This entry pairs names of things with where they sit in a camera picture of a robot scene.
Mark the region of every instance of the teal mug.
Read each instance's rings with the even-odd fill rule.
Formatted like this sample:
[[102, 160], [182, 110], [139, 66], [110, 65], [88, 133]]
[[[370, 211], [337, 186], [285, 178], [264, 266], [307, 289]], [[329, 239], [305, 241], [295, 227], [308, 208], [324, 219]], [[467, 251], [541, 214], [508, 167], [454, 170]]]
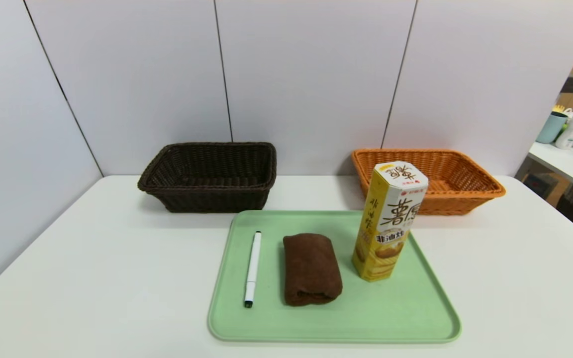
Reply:
[[548, 120], [543, 125], [543, 129], [539, 133], [539, 136], [536, 138], [536, 141], [539, 143], [552, 143], [554, 139], [559, 135], [559, 132], [563, 128], [567, 120], [567, 115], [559, 112], [552, 112], [550, 116], [548, 116]]

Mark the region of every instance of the towel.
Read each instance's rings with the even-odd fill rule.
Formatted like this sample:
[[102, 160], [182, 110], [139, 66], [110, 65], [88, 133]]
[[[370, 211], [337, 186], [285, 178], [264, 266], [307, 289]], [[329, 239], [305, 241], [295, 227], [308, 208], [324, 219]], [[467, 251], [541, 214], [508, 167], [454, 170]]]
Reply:
[[285, 301], [289, 306], [329, 303], [342, 293], [333, 245], [320, 234], [285, 236]]

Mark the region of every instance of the yellow snack canister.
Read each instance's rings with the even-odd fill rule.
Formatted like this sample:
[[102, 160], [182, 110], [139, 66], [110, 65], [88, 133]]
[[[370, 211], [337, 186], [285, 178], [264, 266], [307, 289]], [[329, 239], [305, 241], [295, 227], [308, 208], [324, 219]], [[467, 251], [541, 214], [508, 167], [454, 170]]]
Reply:
[[375, 165], [353, 252], [361, 278], [390, 277], [427, 189], [428, 177], [410, 163]]

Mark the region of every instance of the white marker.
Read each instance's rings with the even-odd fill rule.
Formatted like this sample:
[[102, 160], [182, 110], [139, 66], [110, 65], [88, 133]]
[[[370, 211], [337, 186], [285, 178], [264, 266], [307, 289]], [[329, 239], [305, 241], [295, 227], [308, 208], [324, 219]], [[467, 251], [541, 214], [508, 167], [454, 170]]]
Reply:
[[251, 258], [249, 259], [249, 271], [247, 272], [247, 285], [245, 290], [245, 307], [253, 306], [253, 293], [255, 292], [255, 279], [258, 277], [258, 261], [260, 260], [260, 240], [262, 233], [256, 231], [253, 235], [251, 246]]

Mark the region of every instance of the brown wicker basket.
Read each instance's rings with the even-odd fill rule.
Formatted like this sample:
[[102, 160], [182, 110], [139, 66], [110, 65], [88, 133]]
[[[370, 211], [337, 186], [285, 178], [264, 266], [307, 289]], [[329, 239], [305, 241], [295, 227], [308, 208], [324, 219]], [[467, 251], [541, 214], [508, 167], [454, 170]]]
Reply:
[[412, 163], [430, 180], [419, 213], [463, 215], [484, 202], [505, 195], [505, 189], [468, 156], [454, 150], [361, 149], [353, 152], [362, 191], [368, 193], [379, 163]]
[[164, 147], [138, 188], [172, 213], [262, 209], [276, 180], [270, 143], [180, 143]]

